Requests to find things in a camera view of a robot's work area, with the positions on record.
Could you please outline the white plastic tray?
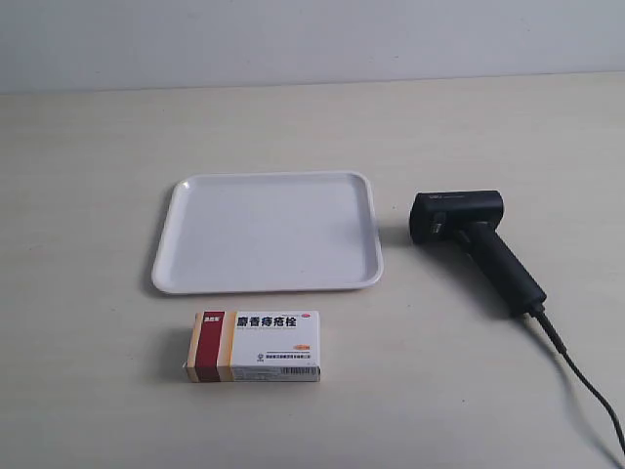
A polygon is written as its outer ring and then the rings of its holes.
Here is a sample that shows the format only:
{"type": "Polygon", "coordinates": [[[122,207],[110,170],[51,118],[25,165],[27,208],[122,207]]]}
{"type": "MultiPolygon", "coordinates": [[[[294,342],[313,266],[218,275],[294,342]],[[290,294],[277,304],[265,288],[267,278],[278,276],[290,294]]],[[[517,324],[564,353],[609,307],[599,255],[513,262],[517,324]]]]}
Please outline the white plastic tray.
{"type": "Polygon", "coordinates": [[[151,281],[169,295],[353,290],[383,269],[362,174],[213,174],[173,188],[151,281]]]}

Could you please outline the black handheld barcode scanner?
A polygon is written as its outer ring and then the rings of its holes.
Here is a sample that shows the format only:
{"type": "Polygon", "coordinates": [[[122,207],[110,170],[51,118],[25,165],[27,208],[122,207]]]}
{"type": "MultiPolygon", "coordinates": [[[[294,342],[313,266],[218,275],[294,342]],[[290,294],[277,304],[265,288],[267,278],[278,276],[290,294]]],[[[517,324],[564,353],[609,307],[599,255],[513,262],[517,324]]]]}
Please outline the black handheld barcode scanner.
{"type": "Polygon", "coordinates": [[[419,192],[409,215],[409,233],[417,245],[457,244],[513,315],[541,316],[547,295],[497,233],[503,215],[498,191],[419,192]]]}

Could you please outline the white red medicine box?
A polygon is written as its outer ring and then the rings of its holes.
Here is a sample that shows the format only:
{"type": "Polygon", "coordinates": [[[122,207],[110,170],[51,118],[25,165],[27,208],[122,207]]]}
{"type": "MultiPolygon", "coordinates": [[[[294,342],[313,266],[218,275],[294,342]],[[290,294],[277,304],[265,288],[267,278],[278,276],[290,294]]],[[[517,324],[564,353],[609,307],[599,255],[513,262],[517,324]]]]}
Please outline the white red medicine box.
{"type": "Polygon", "coordinates": [[[317,311],[204,311],[196,315],[185,370],[194,383],[317,382],[317,311]]]}

